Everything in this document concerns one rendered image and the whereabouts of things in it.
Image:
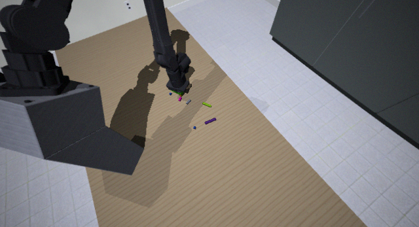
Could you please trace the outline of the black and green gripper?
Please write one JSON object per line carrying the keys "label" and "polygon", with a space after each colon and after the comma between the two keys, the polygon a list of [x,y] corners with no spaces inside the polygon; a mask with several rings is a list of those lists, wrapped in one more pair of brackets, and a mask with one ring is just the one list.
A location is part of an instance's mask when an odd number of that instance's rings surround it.
{"label": "black and green gripper", "polygon": [[186,88],[187,88],[188,85],[189,85],[189,81],[186,80],[184,85],[183,85],[183,83],[181,81],[181,78],[180,78],[177,81],[169,80],[168,83],[166,84],[166,87],[169,90],[171,90],[171,91],[173,91],[173,92],[182,96],[183,93],[186,91]]}

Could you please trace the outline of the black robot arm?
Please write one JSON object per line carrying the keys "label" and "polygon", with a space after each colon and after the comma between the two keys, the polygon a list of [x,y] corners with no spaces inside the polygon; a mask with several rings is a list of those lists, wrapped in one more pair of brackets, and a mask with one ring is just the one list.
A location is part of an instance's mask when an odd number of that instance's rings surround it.
{"label": "black robot arm", "polygon": [[[185,53],[175,54],[164,2],[143,1],[155,60],[166,69],[170,80],[181,78],[184,85],[191,60]],[[1,67],[7,82],[0,85],[0,97],[58,96],[70,83],[69,76],[63,75],[62,67],[56,66],[48,50],[59,50],[70,43],[64,22],[72,2],[23,0],[21,5],[7,5],[0,10],[0,23],[5,29],[0,36],[6,48],[2,52],[8,64]]]}

